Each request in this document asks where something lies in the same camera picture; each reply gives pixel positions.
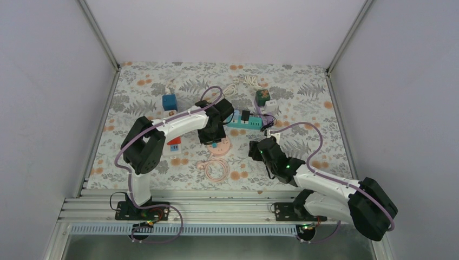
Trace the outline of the black power adapter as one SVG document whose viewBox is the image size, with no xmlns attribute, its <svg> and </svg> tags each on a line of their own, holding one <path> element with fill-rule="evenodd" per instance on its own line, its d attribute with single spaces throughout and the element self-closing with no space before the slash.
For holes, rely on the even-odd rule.
<svg viewBox="0 0 459 260">
<path fill-rule="evenodd" d="M 257 116 L 256 114 L 251 113 L 248 110 L 243 110 L 241 112 L 241 119 L 243 121 L 247 121 L 250 115 L 251 116 Z M 268 128 L 273 127 L 277 123 L 277 119 L 273 115 L 270 115 L 270 114 L 264 114 L 264 115 L 258 116 L 258 117 L 262 118 L 262 120 L 263 120 L 263 126 L 259 130 L 260 132 L 263 132 L 263 131 L 267 130 Z"/>
</svg>

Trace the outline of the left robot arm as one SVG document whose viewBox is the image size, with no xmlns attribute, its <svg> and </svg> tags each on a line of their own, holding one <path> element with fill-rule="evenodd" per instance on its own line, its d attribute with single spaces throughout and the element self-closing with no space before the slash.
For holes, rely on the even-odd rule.
<svg viewBox="0 0 459 260">
<path fill-rule="evenodd" d="M 201 144 L 219 143 L 225 138 L 224 121 L 234 113 L 226 99 L 197 102 L 189 110 L 156 121 L 138 118 L 125 137 L 114 164 L 128 172 L 126 201 L 136 219 L 150 214 L 150 173 L 161 160 L 163 147 L 188 132 L 197 131 Z"/>
</svg>

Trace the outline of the white pink cube socket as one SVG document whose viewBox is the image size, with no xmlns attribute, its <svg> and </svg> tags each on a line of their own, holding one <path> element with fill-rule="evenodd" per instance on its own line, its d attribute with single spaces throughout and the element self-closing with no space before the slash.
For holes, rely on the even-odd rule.
<svg viewBox="0 0 459 260">
<path fill-rule="evenodd" d="M 168 117 L 177 115 L 177 113 L 178 113 L 177 110 L 166 110 L 163 112 L 163 117 L 168 118 Z"/>
</svg>

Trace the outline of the dark blue cube socket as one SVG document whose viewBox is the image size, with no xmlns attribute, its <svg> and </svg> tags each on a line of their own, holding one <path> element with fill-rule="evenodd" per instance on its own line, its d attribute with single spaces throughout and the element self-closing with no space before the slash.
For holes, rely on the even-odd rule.
<svg viewBox="0 0 459 260">
<path fill-rule="evenodd" d="M 178 102 L 175 94 L 162 96 L 162 107 L 164 111 L 178 111 Z"/>
</svg>

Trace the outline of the dark green cube socket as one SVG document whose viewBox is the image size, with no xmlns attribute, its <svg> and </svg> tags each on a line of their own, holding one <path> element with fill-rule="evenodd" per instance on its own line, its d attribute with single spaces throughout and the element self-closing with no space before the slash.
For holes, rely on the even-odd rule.
<svg viewBox="0 0 459 260">
<path fill-rule="evenodd" d="M 270 101 L 271 96 L 268 89 L 260 89 L 255 93 L 255 102 L 258 107 L 263 107 L 267 101 Z"/>
</svg>

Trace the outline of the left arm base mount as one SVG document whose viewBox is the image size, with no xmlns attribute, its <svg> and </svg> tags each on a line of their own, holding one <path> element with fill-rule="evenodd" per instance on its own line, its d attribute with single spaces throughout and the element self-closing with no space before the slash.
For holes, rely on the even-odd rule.
<svg viewBox="0 0 459 260">
<path fill-rule="evenodd" d="M 134 202 L 129 198 L 127 192 L 120 192 L 124 200 L 113 205 L 114 192 L 109 197 L 109 207 L 115 212 L 116 220 L 138 220 L 139 224 L 133 225 L 129 232 L 129 239 L 132 242 L 143 243 L 148 238 L 147 235 L 139 235 L 143 230 L 152 231 L 158 222 L 168 220 L 171 211 L 175 211 L 179 216 L 180 226 L 176 235 L 168 240 L 163 241 L 146 241 L 147 244 L 166 244 L 178 239 L 184 231 L 184 219 L 181 212 L 170 203 L 165 201 L 152 201 L 150 198 L 141 206 L 135 206 Z"/>
</svg>

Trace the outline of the red cube socket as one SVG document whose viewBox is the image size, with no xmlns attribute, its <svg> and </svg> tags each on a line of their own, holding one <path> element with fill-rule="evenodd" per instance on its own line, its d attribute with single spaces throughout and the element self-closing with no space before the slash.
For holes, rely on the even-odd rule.
<svg viewBox="0 0 459 260">
<path fill-rule="evenodd" d="M 178 144 L 181 144 L 181 138 L 180 137 L 174 138 L 174 139 L 170 140 L 167 143 L 167 145 L 170 145 L 170 146 L 178 145 Z"/>
</svg>

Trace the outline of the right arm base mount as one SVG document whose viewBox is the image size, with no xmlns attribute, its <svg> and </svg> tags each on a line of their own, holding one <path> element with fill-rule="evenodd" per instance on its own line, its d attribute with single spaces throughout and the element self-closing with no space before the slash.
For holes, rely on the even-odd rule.
<svg viewBox="0 0 459 260">
<path fill-rule="evenodd" d="M 274 214 L 276 222 L 311 222 L 309 224 L 296 225 L 295 237 L 301 243 L 319 244 L 326 242 L 334 237 L 341 228 L 341 222 L 338 222 L 330 235 L 322 239 L 316 239 L 317 228 L 320 227 L 324 220 L 327 220 L 326 217 L 313 216 L 306 210 L 297 211 L 293 202 L 276 202 L 269 206 L 269 210 Z"/>
</svg>

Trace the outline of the light blue plug adapter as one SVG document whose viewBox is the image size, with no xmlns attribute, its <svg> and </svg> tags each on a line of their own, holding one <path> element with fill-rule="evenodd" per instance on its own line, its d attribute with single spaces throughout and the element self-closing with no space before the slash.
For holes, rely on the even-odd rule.
<svg viewBox="0 0 459 260">
<path fill-rule="evenodd" d="M 231 122 L 237 123 L 239 122 L 240 110 L 235 110 L 232 116 Z"/>
</svg>

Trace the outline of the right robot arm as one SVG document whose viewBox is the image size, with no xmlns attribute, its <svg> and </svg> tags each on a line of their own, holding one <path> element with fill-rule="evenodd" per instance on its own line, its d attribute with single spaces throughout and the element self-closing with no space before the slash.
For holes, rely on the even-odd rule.
<svg viewBox="0 0 459 260">
<path fill-rule="evenodd" d="M 352 224 L 372 241 L 381 241 L 393 229 L 398 208 L 374 179 L 338 178 L 288 157 L 274 137 L 250 141 L 248 156 L 265 164 L 272 178 L 301 189 L 293 213 L 299 220 L 327 217 Z"/>
</svg>

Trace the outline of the white cube adapter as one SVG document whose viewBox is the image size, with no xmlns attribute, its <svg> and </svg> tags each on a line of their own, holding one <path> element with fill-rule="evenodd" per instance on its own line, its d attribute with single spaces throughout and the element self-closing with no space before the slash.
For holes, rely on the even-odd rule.
<svg viewBox="0 0 459 260">
<path fill-rule="evenodd" d="M 274 112 L 278 108 L 278 103 L 276 100 L 268 100 L 264 104 L 264 110 L 267 113 Z"/>
</svg>

